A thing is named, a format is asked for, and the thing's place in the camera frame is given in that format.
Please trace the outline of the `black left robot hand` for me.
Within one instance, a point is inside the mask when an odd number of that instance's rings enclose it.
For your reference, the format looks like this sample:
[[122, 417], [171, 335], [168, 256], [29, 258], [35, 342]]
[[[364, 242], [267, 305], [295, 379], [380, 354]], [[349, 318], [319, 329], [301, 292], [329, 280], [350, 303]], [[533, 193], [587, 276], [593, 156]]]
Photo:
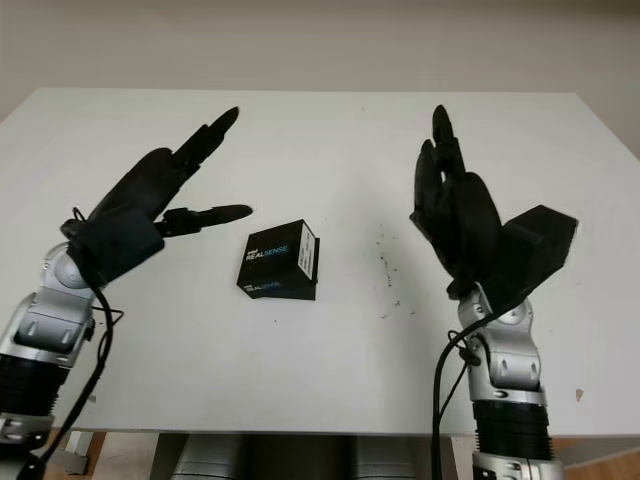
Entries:
[[156, 220], [202, 163], [220, 147], [238, 117], [239, 109], [233, 107], [212, 124], [201, 126], [177, 150], [162, 147], [149, 152], [116, 183], [87, 219], [66, 221], [61, 226], [62, 234], [70, 239], [82, 226], [121, 209], [137, 208], [149, 220]]

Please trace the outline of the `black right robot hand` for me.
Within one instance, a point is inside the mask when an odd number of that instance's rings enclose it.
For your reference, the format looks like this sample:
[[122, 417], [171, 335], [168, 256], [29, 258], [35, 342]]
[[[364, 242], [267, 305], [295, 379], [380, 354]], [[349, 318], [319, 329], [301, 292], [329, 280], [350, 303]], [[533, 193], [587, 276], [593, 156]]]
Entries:
[[488, 188], [466, 169], [447, 110], [432, 116], [432, 137], [424, 141], [414, 175], [410, 220], [433, 247], [452, 282], [452, 300], [466, 297], [490, 273], [497, 255], [501, 220]]

